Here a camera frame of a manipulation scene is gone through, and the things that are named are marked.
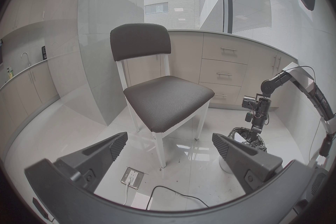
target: floor outlet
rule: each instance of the floor outlet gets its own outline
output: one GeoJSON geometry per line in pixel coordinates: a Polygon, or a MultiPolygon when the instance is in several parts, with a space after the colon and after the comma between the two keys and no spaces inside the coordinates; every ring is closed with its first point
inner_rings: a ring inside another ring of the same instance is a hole
{"type": "Polygon", "coordinates": [[[130,187],[138,189],[143,177],[144,177],[143,172],[128,167],[123,175],[123,178],[121,179],[121,183],[125,185],[129,183],[130,187]]]}

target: chair seat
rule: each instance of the chair seat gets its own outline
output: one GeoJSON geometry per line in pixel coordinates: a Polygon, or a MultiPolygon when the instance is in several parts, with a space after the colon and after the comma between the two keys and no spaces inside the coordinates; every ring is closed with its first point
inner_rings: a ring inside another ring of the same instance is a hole
{"type": "Polygon", "coordinates": [[[190,116],[215,93],[169,75],[128,87],[124,94],[148,129],[163,133],[190,116]]]}

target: tiled floor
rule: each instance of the tiled floor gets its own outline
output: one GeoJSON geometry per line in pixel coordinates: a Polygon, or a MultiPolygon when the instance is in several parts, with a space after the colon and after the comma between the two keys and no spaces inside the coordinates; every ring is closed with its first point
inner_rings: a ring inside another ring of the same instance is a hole
{"type": "MultiPolygon", "coordinates": [[[[128,190],[127,205],[147,204],[152,189],[157,185],[192,195],[207,205],[217,205],[244,195],[244,191],[232,174],[219,166],[219,154],[211,142],[213,132],[224,135],[238,126],[250,127],[244,121],[246,111],[209,108],[199,141],[193,137],[198,125],[194,117],[163,139],[167,166],[160,171],[152,135],[138,118],[140,132],[136,132],[128,109],[125,108],[108,127],[96,123],[57,101],[36,118],[19,134],[5,160],[5,168],[16,188],[29,205],[34,195],[24,168],[47,158],[54,162],[57,157],[101,141],[119,132],[128,132],[128,141],[120,156],[111,165],[95,194],[108,200],[123,203],[125,186],[120,180],[127,167],[145,173],[140,188],[128,190]]],[[[268,152],[283,158],[283,165],[290,160],[303,162],[299,148],[275,113],[270,113],[270,124],[264,127],[262,137],[268,152]]],[[[192,198],[157,188],[150,206],[152,210],[186,210],[203,208],[192,198]]]]}

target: sink faucet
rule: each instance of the sink faucet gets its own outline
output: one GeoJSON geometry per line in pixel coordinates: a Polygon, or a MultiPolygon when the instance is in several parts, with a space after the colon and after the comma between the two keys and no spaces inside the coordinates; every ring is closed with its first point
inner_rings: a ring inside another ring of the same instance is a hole
{"type": "Polygon", "coordinates": [[[28,57],[28,53],[27,53],[27,52],[22,53],[22,54],[21,54],[21,58],[22,58],[22,55],[23,55],[23,54],[27,54],[28,66],[31,67],[31,64],[30,64],[30,61],[29,61],[29,57],[28,57]]]}

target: chair leg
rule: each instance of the chair leg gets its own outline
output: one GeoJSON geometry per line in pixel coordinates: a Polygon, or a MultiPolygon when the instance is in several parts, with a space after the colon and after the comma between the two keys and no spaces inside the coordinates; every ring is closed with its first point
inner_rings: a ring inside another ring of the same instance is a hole
{"type": "Polygon", "coordinates": [[[159,157],[160,165],[161,168],[166,167],[166,159],[165,159],[165,153],[163,151],[163,142],[162,142],[162,133],[154,133],[153,134],[153,139],[156,147],[156,152],[159,157]]]}
{"type": "Polygon", "coordinates": [[[137,123],[137,118],[135,117],[134,109],[132,108],[132,106],[130,105],[130,103],[128,102],[127,99],[126,99],[126,102],[127,102],[127,106],[128,106],[128,109],[129,109],[129,113],[131,114],[131,118],[132,118],[132,120],[133,120],[135,129],[136,129],[137,132],[139,132],[140,129],[139,129],[139,126],[138,126],[138,123],[137,123]]]}
{"type": "Polygon", "coordinates": [[[207,116],[209,103],[210,103],[210,100],[208,100],[204,104],[204,108],[203,108],[203,111],[202,111],[202,114],[201,114],[201,118],[199,119],[199,123],[198,123],[197,133],[196,133],[196,137],[195,137],[196,140],[198,140],[199,137],[200,137],[200,134],[201,134],[201,131],[202,131],[202,128],[203,128],[203,124],[204,124],[205,118],[207,116]]]}

